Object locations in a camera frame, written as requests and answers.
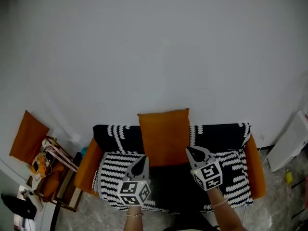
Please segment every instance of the marble floor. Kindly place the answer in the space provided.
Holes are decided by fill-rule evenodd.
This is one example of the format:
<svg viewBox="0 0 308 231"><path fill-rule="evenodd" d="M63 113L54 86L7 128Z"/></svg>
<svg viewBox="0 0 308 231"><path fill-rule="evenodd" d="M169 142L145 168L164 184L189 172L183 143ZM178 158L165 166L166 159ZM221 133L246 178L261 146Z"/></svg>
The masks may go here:
<svg viewBox="0 0 308 231"><path fill-rule="evenodd" d="M268 151L261 151L264 161ZM291 190L285 183L285 172L293 174L293 183L308 175L308 157L305 151L294 158L285 168L270 172L267 160L263 170L266 181L266 196L257 199L251 206L235 209L244 220L244 227L249 231L292 231L300 220L308 219L308 211L302 212L291 220L291 216L304 208L305 184ZM215 217L206 214L210 223L215 224ZM144 211L143 225L145 231L162 231L172 225L174 216L162 212ZM126 213L109 206L107 201L83 194L76 213L60 209L56 231L120 231L123 230Z"/></svg>

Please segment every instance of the black and white blanket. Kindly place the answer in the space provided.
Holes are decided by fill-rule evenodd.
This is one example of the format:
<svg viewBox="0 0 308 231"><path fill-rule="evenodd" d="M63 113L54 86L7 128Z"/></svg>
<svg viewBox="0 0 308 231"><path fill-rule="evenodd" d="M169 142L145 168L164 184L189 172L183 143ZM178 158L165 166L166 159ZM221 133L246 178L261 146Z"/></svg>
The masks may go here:
<svg viewBox="0 0 308 231"><path fill-rule="evenodd" d="M144 154L139 126L97 125L94 138L104 150L93 188L119 210L128 208L117 196L118 183L129 164ZM219 186L231 207L252 204L244 147L250 138L248 123L190 127L190 145L205 147L219 161ZM189 163L150 168L151 195L143 209L170 213L212 212L204 191L194 182Z"/></svg>

